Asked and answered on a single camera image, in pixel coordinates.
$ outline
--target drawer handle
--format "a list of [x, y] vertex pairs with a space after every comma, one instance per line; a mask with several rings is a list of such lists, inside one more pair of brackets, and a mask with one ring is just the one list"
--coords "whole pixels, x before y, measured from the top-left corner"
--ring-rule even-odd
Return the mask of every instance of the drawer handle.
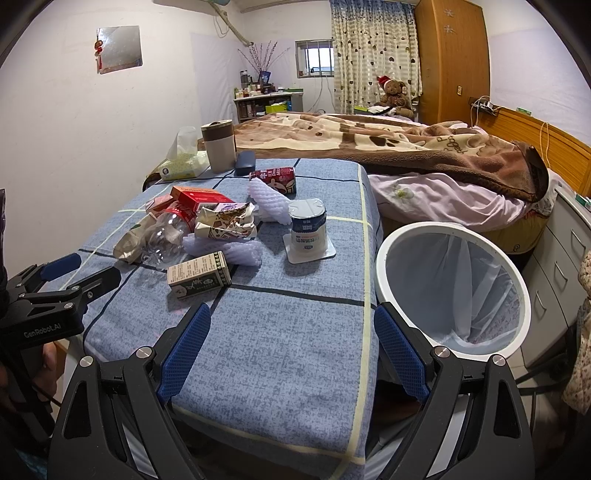
[[558, 270], [558, 273], [562, 276], [562, 278], [564, 279], [564, 283], [567, 284], [569, 282], [569, 279], [566, 278], [566, 275], [564, 275], [562, 273], [562, 270], [560, 269], [560, 267], [558, 266], [558, 262], [554, 262], [554, 266], [556, 267], [556, 269]]
[[544, 311], [548, 310], [546, 307], [544, 307], [544, 304], [540, 300], [540, 296], [538, 295], [537, 291], [535, 292], [535, 298], [540, 302], [540, 306], [544, 309]]
[[585, 250], [587, 250], [587, 246], [586, 246], [586, 245], [585, 245], [585, 244], [584, 244], [584, 243], [581, 241], [581, 239], [580, 239], [580, 238], [577, 236], [577, 234], [574, 232], [574, 230], [571, 230], [571, 231], [570, 231], [570, 234], [571, 234], [571, 235], [572, 235], [572, 236], [575, 238], [575, 240], [576, 240], [577, 242], [579, 242], [579, 243], [581, 244], [581, 246], [582, 246], [582, 247], [583, 247]]

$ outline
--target trash can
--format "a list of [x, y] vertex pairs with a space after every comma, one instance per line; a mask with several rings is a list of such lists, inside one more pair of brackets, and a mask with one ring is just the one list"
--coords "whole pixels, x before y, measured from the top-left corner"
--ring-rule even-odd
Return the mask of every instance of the trash can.
[[530, 328], [529, 295], [515, 265], [455, 223], [412, 223], [390, 234], [376, 259], [376, 293], [433, 346], [461, 358], [507, 358]]

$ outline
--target pipe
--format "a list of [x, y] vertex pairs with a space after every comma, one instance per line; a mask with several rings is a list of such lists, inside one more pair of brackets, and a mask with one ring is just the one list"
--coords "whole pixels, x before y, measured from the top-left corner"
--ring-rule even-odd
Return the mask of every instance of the pipe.
[[238, 30], [236, 30], [236, 27], [234, 27], [234, 25], [232, 25], [230, 23], [230, 21], [228, 20], [228, 13], [226, 13], [224, 10], [222, 10], [221, 8], [219, 8], [211, 0], [207, 0], [207, 1], [213, 7], [213, 9], [217, 12], [217, 14], [222, 18], [222, 20], [224, 20], [224, 22], [226, 23], [226, 25], [228, 26], [228, 28], [234, 32], [234, 35], [236, 35], [236, 38], [238, 40], [240, 40], [244, 44], [245, 47], [250, 47], [251, 45], [254, 45], [253, 42], [248, 41], [242, 35], [240, 35], [240, 32]]

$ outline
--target plastic bag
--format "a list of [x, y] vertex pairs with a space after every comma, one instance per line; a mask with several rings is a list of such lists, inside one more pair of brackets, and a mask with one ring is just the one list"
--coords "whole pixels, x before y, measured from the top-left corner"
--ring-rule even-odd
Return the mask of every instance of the plastic bag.
[[192, 179], [209, 166], [207, 152], [197, 151], [200, 132], [195, 127], [181, 127], [171, 145], [166, 160], [158, 167], [163, 180]]
[[519, 295], [501, 263], [453, 235], [423, 233], [389, 253], [388, 283], [407, 317], [455, 351], [498, 352], [519, 324]]

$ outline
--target teddy bear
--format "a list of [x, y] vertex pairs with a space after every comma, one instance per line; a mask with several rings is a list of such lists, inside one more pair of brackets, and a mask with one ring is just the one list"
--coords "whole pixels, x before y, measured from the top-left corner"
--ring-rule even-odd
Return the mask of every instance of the teddy bear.
[[396, 115], [414, 119], [413, 106], [410, 103], [406, 84], [392, 80], [386, 75], [378, 77], [378, 83], [384, 90], [384, 94], [376, 105], [394, 107], [392, 110]]

